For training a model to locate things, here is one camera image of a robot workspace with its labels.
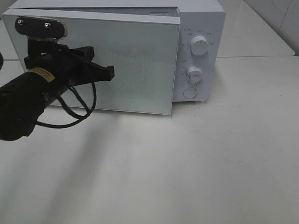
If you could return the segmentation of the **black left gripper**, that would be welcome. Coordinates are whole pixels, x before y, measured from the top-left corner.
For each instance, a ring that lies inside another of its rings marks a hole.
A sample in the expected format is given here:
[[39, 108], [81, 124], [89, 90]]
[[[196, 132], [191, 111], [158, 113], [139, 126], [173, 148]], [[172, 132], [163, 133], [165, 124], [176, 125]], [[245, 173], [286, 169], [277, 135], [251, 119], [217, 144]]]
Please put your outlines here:
[[91, 46], [70, 49], [55, 41], [28, 39], [24, 93], [64, 93], [71, 86], [111, 81], [114, 66], [93, 63]]

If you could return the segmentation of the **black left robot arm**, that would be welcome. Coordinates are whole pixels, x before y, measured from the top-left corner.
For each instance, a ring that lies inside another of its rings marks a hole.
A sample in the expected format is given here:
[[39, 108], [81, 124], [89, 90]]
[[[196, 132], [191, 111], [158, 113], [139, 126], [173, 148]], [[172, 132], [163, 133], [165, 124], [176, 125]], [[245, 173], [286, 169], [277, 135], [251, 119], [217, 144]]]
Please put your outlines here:
[[[0, 88], [0, 138], [29, 136], [35, 126], [64, 129], [87, 119], [97, 101], [95, 83], [111, 81], [114, 67], [93, 63], [91, 46], [70, 49], [57, 42], [28, 40], [27, 71]], [[39, 122], [57, 100], [74, 122], [53, 125]]]

